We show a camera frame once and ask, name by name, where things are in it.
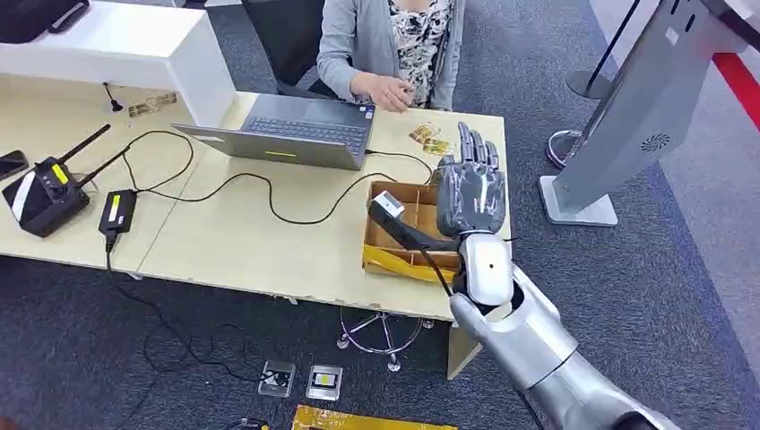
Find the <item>chair caster wheel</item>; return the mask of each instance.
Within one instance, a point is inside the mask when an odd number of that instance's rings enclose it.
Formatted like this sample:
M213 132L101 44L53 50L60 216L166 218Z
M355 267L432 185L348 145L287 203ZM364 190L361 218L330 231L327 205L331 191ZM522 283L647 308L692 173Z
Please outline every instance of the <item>chair caster wheel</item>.
M350 345L350 342L345 336L343 336L340 339L338 339L338 341L335 342L335 344L338 346L339 349L347 349Z

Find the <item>red stripe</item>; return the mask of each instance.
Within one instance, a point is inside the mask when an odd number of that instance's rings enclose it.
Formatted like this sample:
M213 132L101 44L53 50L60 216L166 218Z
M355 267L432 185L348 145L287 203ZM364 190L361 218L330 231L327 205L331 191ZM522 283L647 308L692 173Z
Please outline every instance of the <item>red stripe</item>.
M760 85L755 77L736 54L718 53L712 60L760 131Z

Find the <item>gray cardigan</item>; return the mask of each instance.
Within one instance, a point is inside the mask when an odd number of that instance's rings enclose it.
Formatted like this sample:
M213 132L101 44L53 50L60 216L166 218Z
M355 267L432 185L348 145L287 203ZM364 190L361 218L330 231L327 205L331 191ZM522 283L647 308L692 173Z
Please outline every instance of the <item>gray cardigan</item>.
M439 57L430 107L451 110L462 46L464 1L454 0L448 42ZM356 102L350 82L358 71L400 77L399 51L393 39L387 0L325 0L317 69L341 99Z

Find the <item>laptop keyboard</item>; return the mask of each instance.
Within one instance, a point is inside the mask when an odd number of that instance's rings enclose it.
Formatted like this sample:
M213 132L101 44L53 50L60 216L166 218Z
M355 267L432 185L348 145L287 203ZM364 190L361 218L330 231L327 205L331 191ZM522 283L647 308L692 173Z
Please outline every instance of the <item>laptop keyboard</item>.
M349 125L303 123L259 116L250 118L242 130L295 139L345 143L354 155L359 155L367 133L364 128Z

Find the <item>black router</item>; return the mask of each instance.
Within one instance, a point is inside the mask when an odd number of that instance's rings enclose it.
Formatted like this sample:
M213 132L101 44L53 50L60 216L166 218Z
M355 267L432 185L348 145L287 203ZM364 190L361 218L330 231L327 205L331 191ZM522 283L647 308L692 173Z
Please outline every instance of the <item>black router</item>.
M79 181L69 173L65 163L109 128L111 125L103 125L60 159L47 157L36 163L34 168L3 190L3 197L22 230L34 236L47 237L90 204L90 196L82 187L129 148L124 148Z

